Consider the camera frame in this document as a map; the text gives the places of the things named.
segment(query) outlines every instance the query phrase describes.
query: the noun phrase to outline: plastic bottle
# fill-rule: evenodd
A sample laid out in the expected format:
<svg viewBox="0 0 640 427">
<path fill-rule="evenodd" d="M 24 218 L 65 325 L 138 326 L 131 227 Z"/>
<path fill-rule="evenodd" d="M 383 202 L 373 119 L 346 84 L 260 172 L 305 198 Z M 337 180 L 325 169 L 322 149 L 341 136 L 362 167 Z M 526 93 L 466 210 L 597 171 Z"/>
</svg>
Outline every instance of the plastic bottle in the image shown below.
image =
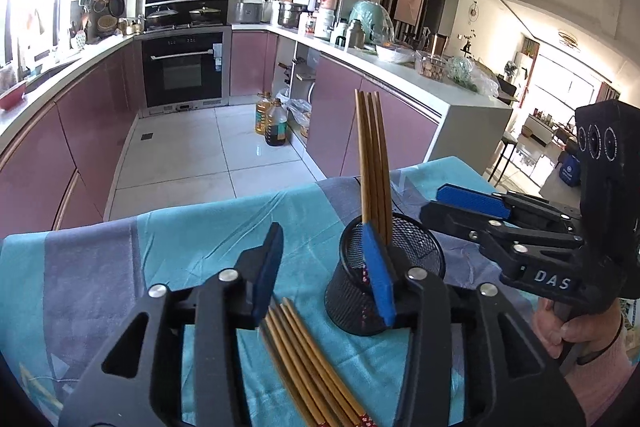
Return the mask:
<svg viewBox="0 0 640 427">
<path fill-rule="evenodd" d="M 279 98 L 273 101 L 273 105 L 267 111 L 264 140 L 267 145 L 274 147 L 284 145 L 287 142 L 287 110 L 282 107 Z"/>
<path fill-rule="evenodd" d="M 260 100 L 255 104 L 255 132 L 264 134 L 264 124 L 267 119 L 267 111 L 271 108 L 271 93 L 259 92 Z"/>
</svg>

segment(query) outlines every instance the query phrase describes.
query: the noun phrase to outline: red chopstick tip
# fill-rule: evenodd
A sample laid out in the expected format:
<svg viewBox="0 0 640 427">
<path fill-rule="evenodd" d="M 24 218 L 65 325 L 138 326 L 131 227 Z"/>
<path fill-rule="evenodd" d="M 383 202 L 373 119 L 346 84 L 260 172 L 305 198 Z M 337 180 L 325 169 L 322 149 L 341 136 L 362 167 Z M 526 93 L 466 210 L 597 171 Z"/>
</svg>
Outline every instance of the red chopstick tip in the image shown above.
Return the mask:
<svg viewBox="0 0 640 427">
<path fill-rule="evenodd" d="M 364 414 L 360 417 L 360 425 L 358 427 L 378 427 L 376 423 L 371 419 L 371 416 Z"/>
</svg>

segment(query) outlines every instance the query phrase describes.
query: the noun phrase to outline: oven handle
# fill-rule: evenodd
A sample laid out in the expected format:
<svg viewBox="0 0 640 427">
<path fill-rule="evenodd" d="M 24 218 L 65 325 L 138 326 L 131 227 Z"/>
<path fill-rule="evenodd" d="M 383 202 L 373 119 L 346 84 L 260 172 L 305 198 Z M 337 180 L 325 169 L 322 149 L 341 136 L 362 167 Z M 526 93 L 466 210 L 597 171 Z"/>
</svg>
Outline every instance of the oven handle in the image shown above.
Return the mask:
<svg viewBox="0 0 640 427">
<path fill-rule="evenodd" d="M 176 57 L 193 57 L 194 55 L 213 55 L 213 50 L 207 50 L 205 52 L 178 53 L 176 55 L 163 55 L 162 57 L 156 57 L 155 55 L 151 55 L 151 60 L 162 60 L 163 58 L 176 58 Z"/>
</svg>

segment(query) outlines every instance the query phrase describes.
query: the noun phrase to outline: red container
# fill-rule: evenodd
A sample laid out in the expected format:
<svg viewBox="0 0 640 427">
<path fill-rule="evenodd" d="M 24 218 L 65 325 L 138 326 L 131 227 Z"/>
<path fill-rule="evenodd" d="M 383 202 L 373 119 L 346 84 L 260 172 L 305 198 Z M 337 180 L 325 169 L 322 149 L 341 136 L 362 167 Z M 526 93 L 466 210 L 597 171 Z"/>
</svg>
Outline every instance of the red container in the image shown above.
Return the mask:
<svg viewBox="0 0 640 427">
<path fill-rule="evenodd" d="M 4 93 L 0 94 L 0 109 L 8 111 L 12 107 L 18 105 L 24 96 L 24 90 L 27 88 L 27 82 L 28 80 L 18 82 L 14 87 L 7 89 Z"/>
</svg>

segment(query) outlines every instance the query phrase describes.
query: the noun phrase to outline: built-in oven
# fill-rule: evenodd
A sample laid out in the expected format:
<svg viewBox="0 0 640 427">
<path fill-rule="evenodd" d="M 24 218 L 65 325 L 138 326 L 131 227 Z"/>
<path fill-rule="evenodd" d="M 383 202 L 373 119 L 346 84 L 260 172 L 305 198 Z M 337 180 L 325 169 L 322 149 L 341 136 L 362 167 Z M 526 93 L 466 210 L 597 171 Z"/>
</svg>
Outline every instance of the built-in oven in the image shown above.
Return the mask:
<svg viewBox="0 0 640 427">
<path fill-rule="evenodd" d="M 144 116 L 226 105 L 231 28 L 185 28 L 145 35 Z"/>
</svg>

